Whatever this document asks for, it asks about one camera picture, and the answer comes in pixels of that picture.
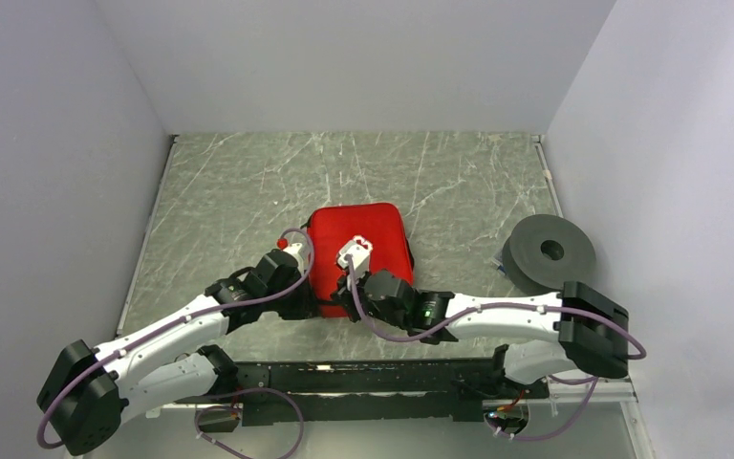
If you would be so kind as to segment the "red medicine kit case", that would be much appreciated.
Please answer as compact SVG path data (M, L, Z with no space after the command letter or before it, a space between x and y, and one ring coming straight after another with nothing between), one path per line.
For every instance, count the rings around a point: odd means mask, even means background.
M310 285L324 318L344 318L347 302L335 298L350 254L362 276L387 270L413 282L414 257L397 206L381 202L319 208L303 229L311 237L314 262Z

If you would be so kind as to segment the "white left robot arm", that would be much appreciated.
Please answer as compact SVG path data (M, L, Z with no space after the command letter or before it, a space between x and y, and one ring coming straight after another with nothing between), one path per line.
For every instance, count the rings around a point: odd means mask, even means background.
M218 279L176 312L124 337L90 346L79 339L58 354L36 403L43 449L88 453L124 423L164 404L208 397L221 402L237 368L214 340L265 312L304 319L315 249L309 242L265 254L246 273Z

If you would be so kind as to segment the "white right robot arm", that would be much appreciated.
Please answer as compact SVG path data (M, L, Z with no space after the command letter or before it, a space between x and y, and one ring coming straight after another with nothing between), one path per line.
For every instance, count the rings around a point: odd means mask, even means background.
M628 311L580 281L537 296L477 297L417 290L382 270L358 279L345 273L332 298L351 321L364 321L392 342L508 339L488 371L489 386L501 397L572 370L623 379L634 359Z

